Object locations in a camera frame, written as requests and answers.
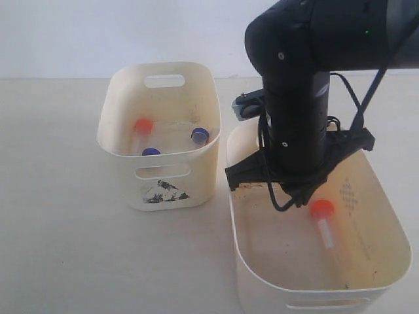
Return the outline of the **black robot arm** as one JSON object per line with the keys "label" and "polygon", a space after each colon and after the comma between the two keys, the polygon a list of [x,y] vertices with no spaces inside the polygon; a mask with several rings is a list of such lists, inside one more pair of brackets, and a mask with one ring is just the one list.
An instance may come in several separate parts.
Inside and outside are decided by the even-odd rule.
{"label": "black robot arm", "polygon": [[[364,114],[390,69],[418,67],[417,1],[278,1],[246,28],[247,56],[263,87],[236,98],[238,120],[259,119],[259,149],[226,168],[229,188],[279,184],[289,196],[276,210],[306,205],[339,163],[372,150]],[[348,130],[328,115],[330,78],[374,70],[354,101]]]}

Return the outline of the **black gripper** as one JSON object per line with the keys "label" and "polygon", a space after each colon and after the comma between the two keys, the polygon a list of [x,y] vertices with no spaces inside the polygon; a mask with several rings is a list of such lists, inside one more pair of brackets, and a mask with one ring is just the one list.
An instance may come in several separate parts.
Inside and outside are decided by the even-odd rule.
{"label": "black gripper", "polygon": [[349,131],[327,131],[319,143],[307,144],[306,148],[292,148],[271,143],[263,153],[253,153],[228,166],[225,174],[230,191],[243,183],[272,181],[291,196],[295,207],[305,206],[339,163],[359,150],[371,151],[375,137],[368,129],[356,132],[353,137]]}

